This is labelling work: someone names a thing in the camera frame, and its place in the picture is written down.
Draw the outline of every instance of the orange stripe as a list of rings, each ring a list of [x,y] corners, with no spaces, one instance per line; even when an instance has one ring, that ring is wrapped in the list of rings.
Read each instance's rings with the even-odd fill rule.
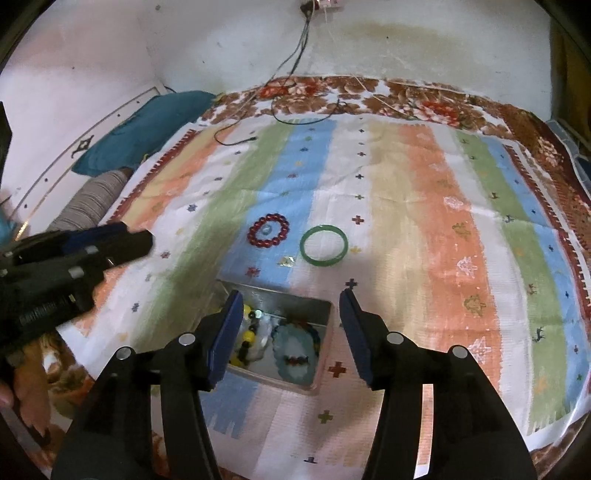
[[[447,351],[455,344],[468,347],[484,337],[486,346],[492,350],[485,354],[485,362],[480,365],[498,390],[501,334],[470,205],[428,126],[401,125],[400,138],[411,160],[410,168],[415,172],[414,186],[423,198],[424,211],[417,222],[429,251],[426,266],[433,299],[426,335],[429,348]],[[427,460],[428,450],[423,446],[420,463]]]
[[[142,182],[141,194],[128,205],[121,217],[121,221],[130,230],[150,230],[168,204],[182,194],[191,178],[203,168],[209,155],[217,149],[219,144],[213,138],[217,130],[218,128],[204,130],[191,142],[183,145],[181,152],[178,152],[175,145],[170,150],[175,153],[174,158],[168,162],[159,163],[160,170],[149,179],[149,183]],[[228,128],[220,132],[217,137],[224,141],[233,130],[234,127]],[[90,334],[97,312],[105,304],[126,269],[127,266],[123,266],[106,272],[105,281],[94,292],[95,308],[74,322],[84,336]]]

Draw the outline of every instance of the brown floral fabric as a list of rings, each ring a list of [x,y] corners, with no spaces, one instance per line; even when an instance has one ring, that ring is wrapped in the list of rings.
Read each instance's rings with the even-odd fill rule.
[[[242,118],[275,115],[361,115],[372,113],[392,118],[435,122],[453,128],[514,140],[523,145],[532,166],[549,174],[544,178],[550,196],[567,216],[571,229],[584,247],[591,265],[591,200],[577,181],[571,159],[548,126],[533,114],[512,105],[469,95],[450,85],[423,84],[406,80],[378,80],[347,76],[291,77],[277,79],[262,87],[223,95],[203,116],[218,124]],[[43,349],[51,356],[50,398],[56,412],[72,419],[93,385],[83,367],[77,365],[67,346],[54,336]],[[543,477],[560,459],[582,428],[587,416],[571,424],[561,442],[531,452],[538,475]],[[56,457],[64,430],[51,427],[52,444],[31,455],[45,471]],[[169,475],[163,440],[155,435],[154,465]],[[224,480],[245,480],[220,469]]]

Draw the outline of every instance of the green bangle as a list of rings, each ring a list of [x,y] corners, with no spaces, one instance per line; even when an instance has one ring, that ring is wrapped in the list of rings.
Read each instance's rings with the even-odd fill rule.
[[[339,253],[339,255],[337,255],[336,257],[329,258],[328,260],[315,260],[314,258],[310,258],[306,254],[306,249],[305,249],[306,240],[308,240],[312,235],[314,235],[315,233],[318,233],[318,232],[336,233],[339,237],[341,237],[343,239],[343,243],[344,243],[343,251],[341,253]],[[308,230],[306,233],[304,233],[304,235],[302,236],[302,238],[300,240],[301,256],[304,257],[304,260],[306,260],[309,264],[314,265],[315,267],[331,267],[331,266],[339,263],[345,257],[348,250],[349,250],[349,241],[347,240],[347,236],[340,228],[337,228],[334,225],[317,225],[315,227],[312,227],[310,230]]]

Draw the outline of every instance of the green stripe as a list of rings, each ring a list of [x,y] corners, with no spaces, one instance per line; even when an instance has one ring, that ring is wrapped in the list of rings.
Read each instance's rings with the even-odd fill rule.
[[[152,311],[135,327],[139,351],[164,346],[210,313],[205,309],[220,261],[234,243],[246,212],[256,202],[293,129],[276,123],[261,131],[259,140],[232,170],[231,177],[212,195],[199,228],[175,267],[152,288],[156,293]]]
[[[521,271],[525,291],[530,291],[531,284],[537,292],[526,295],[531,336],[537,338],[536,329],[540,327],[543,327],[545,335],[539,342],[532,342],[531,433],[534,428],[542,428],[554,421],[554,415],[560,418],[566,413],[563,405],[566,394],[566,342],[556,285],[534,227],[529,221],[519,220],[528,216],[487,145],[479,138],[462,132],[458,132],[457,137],[460,142],[463,141],[460,145],[470,158],[490,204],[502,217],[499,220],[501,229]],[[516,220],[505,222],[508,215]]]

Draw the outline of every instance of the red beaded bracelet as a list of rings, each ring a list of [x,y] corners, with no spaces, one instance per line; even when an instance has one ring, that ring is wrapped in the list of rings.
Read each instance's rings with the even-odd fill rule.
[[[279,222],[281,225],[281,231],[277,236],[271,239],[261,240],[256,237],[256,233],[261,229],[267,222]],[[287,219],[279,213],[268,213],[266,216],[259,218],[252,227],[248,229],[248,242],[257,248],[270,248],[272,245],[279,245],[283,240],[287,238],[287,233],[290,231],[290,223]]]

